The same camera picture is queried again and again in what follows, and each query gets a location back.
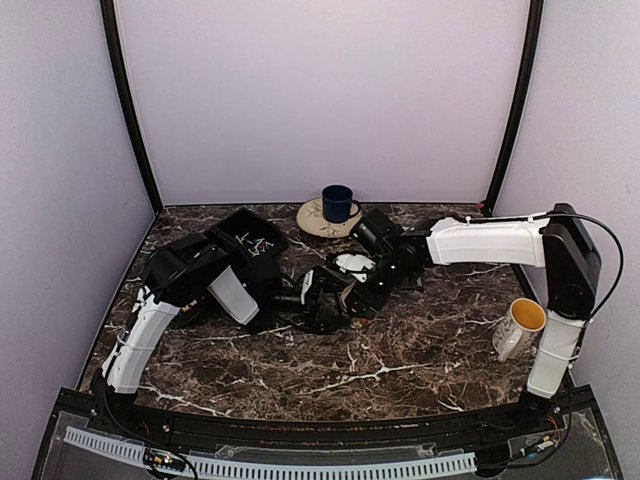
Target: black metal pole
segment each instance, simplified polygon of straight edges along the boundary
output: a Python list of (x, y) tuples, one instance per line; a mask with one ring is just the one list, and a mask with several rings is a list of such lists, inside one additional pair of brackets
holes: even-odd
[(133, 153), (136, 157), (140, 174), (142, 175), (142, 181), (147, 190), (151, 206), (157, 215), (163, 209), (162, 199), (160, 198), (156, 181), (153, 178), (151, 164), (149, 163), (149, 157), (147, 156), (147, 151), (142, 140), (140, 125), (138, 124), (138, 117), (136, 116), (136, 110), (133, 106), (133, 97), (131, 95), (131, 89), (129, 88), (127, 70), (122, 56), (122, 45), (120, 44), (120, 35), (118, 34), (118, 23), (116, 21), (113, 0), (100, 0), (100, 6), (102, 7), (104, 33), (109, 48), (111, 68), (113, 69), (113, 76), (116, 81), (118, 96), (120, 97), (122, 114), (124, 115), (124, 121), (129, 131), (129, 139), (131, 140)]
[(531, 80), (531, 72), (533, 71), (533, 61), (536, 55), (536, 47), (538, 46), (538, 35), (540, 34), (540, 24), (542, 22), (542, 9), (544, 0), (531, 0), (529, 5), (529, 20), (527, 22), (527, 31), (524, 37), (524, 47), (522, 49), (522, 58), (520, 59), (520, 70), (518, 71), (518, 79), (516, 81), (516, 89), (513, 94), (513, 102), (511, 103), (511, 111), (507, 120), (507, 128), (502, 139), (502, 146), (498, 154), (496, 168), (493, 171), (489, 191), (486, 199), (482, 203), (482, 213), (486, 216), (493, 215), (493, 209), (496, 206), (500, 189), (507, 174), (513, 147), (516, 143), (522, 112), (524, 111), (524, 103), (529, 90), (529, 82)]

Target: black cable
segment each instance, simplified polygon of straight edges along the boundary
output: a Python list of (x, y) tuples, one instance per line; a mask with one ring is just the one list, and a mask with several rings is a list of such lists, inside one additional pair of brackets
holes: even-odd
[(571, 212), (548, 212), (548, 213), (543, 213), (541, 215), (536, 215), (536, 216), (532, 216), (532, 217), (487, 217), (487, 218), (471, 218), (468, 221), (470, 223), (475, 223), (475, 224), (479, 224), (479, 223), (492, 223), (492, 222), (506, 222), (506, 221), (513, 221), (513, 222), (517, 222), (517, 221), (527, 221), (529, 219), (531, 220), (544, 220), (545, 218), (558, 218), (558, 217), (564, 217), (564, 218), (577, 218), (579, 220), (585, 220), (587, 222), (593, 223), (594, 225), (597, 225), (598, 227), (602, 228), (605, 232), (607, 232), (607, 234), (611, 237), (611, 239), (615, 242), (616, 247), (618, 248), (618, 255), (619, 255), (619, 264), (618, 264), (618, 273), (616, 275), (615, 280), (613, 281), (613, 284), (611, 285), (611, 288), (609, 289), (609, 291), (606, 293), (606, 295), (602, 298), (602, 300), (600, 301), (600, 303), (593, 309), (593, 311), (589, 314), (588, 318), (586, 318), (585, 320), (589, 321), (591, 320), (596, 313), (598, 313), (600, 311), (600, 309), (604, 306), (604, 304), (606, 302), (609, 301), (609, 299), (611, 298), (611, 295), (613, 295), (613, 292), (616, 290), (616, 288), (618, 288), (618, 284), (620, 283), (620, 279), (622, 278), (622, 272), (624, 270), (624, 250), (622, 248), (622, 243), (620, 242), (620, 239), (618, 238), (618, 236), (615, 234), (615, 232), (613, 230), (611, 230), (611, 228), (606, 225), (605, 223), (601, 222), (600, 220), (590, 217), (588, 215), (583, 215), (581, 213), (571, 213)]
[(618, 284), (620, 283), (620, 279), (622, 278), (622, 271), (624, 270), (624, 250), (622, 249), (622, 243), (620, 242), (620, 239), (615, 234), (615, 232), (611, 230), (611, 228), (609, 228), (608, 225), (606, 225), (605, 223), (601, 222), (596, 218), (589, 217), (588, 215), (582, 215), (581, 213), (549, 212), (543, 215), (539, 215), (537, 217), (533, 217), (533, 219), (542, 220), (544, 218), (553, 218), (553, 217), (577, 218), (579, 220), (585, 220), (587, 222), (593, 223), (594, 225), (599, 226), (605, 232), (607, 232), (607, 234), (609, 234), (611, 239), (615, 242), (616, 247), (618, 248), (618, 255), (620, 259), (618, 264), (618, 273), (607, 294), (604, 297), (602, 297), (602, 300), (600, 301), (598, 306), (595, 307), (593, 311), (589, 314), (589, 318), (587, 320), (591, 320), (595, 316), (595, 314), (600, 311), (600, 309), (604, 306), (604, 304), (607, 303), (607, 301), (609, 301), (609, 298), (611, 298), (611, 295), (613, 295), (613, 292), (615, 291), (615, 289), (618, 288)]
[(522, 458), (526, 458), (526, 456), (522, 455), (522, 452), (518, 452), (516, 455), (512, 455), (510, 458), (508, 458), (507, 460), (504, 460), (502, 462), (499, 463), (494, 463), (494, 464), (489, 464), (489, 465), (477, 465), (478, 468), (484, 469), (484, 470), (491, 470), (491, 469), (511, 469), (511, 470), (515, 470), (515, 469), (520, 469), (520, 468), (533, 468), (533, 467), (537, 467), (538, 465), (541, 465), (542, 463), (546, 462), (547, 460), (549, 460), (551, 457), (553, 457), (556, 453), (558, 453), (558, 451), (560, 450), (560, 447), (562, 447), (564, 445), (564, 443), (567, 441), (567, 438), (569, 438), (569, 434), (571, 433), (571, 419), (573, 417), (572, 415), (572, 403), (571, 403), (571, 379), (569, 378), (569, 375), (566, 374), (565, 375), (565, 388), (567, 389), (567, 412), (569, 415), (569, 419), (567, 420), (567, 428), (565, 429), (565, 434), (564, 436), (558, 441), (558, 443), (556, 444), (555, 448), (553, 450), (551, 450), (550, 453), (548, 453), (547, 455), (544, 456), (544, 458), (541, 458), (539, 461), (534, 462), (534, 463), (525, 463), (525, 464), (519, 464), (519, 465), (509, 465), (509, 463), (515, 461), (515, 460), (520, 460)]
[(106, 371), (106, 374), (104, 376), (104, 388), (103, 388), (103, 392), (102, 392), (102, 394), (103, 394), (102, 400), (104, 402), (104, 407), (105, 407), (107, 415), (109, 416), (111, 421), (114, 423), (114, 425), (116, 427), (118, 427), (120, 430), (122, 430), (128, 436), (131, 436), (133, 438), (137, 438), (138, 440), (141, 440), (145, 446), (151, 445), (151, 446), (154, 446), (154, 447), (156, 447), (156, 448), (158, 448), (158, 449), (160, 449), (162, 451), (169, 452), (172, 455), (174, 455), (175, 457), (178, 457), (180, 460), (182, 460), (189, 467), (189, 470), (191, 470), (191, 472), (193, 473), (194, 480), (198, 480), (198, 478), (199, 478), (198, 477), (198, 471), (196, 470), (196, 467), (194, 467), (193, 464), (187, 459), (187, 457), (185, 457), (181, 453), (171, 451), (165, 445), (162, 445), (160, 443), (154, 442), (153, 440), (151, 440), (149, 438), (145, 438), (142, 435), (138, 435), (137, 433), (132, 432), (131, 430), (129, 430), (126, 427), (124, 427), (118, 421), (118, 419), (115, 417), (115, 415), (111, 411), (111, 407), (109, 407), (109, 401), (108, 401), (108, 397), (107, 397), (107, 388), (109, 388), (108, 385), (107, 385), (107, 379), (109, 378), (109, 374), (111, 373), (111, 369), (113, 368), (113, 364), (115, 363), (115, 359), (116, 359), (116, 356), (114, 355), (111, 358), (111, 362), (109, 363), (109, 366), (107, 367), (107, 371)]

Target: white mug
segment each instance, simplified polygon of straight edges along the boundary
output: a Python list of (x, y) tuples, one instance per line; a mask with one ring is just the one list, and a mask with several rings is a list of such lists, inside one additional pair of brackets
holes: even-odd
[(498, 360), (505, 362), (528, 352), (546, 323), (547, 315), (536, 302), (528, 298), (514, 300), (493, 334)]

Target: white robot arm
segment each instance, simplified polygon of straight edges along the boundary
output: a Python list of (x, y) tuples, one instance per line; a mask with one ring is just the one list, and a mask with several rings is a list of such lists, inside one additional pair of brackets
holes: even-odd
[(547, 269), (547, 326), (527, 390), (549, 399), (558, 390), (594, 308), (600, 255), (573, 208), (527, 217), (427, 220), (405, 231), (372, 211), (352, 230), (371, 254), (375, 269), (345, 297), (352, 316), (372, 318), (391, 290), (412, 269), (451, 263), (511, 263)]

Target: blue mug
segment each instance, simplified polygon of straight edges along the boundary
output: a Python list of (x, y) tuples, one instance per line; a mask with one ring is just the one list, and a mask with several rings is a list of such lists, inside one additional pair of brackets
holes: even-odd
[[(358, 208), (351, 213), (351, 205)], [(360, 213), (360, 202), (353, 199), (353, 191), (344, 185), (329, 185), (322, 190), (322, 216), (329, 223), (345, 223)]]

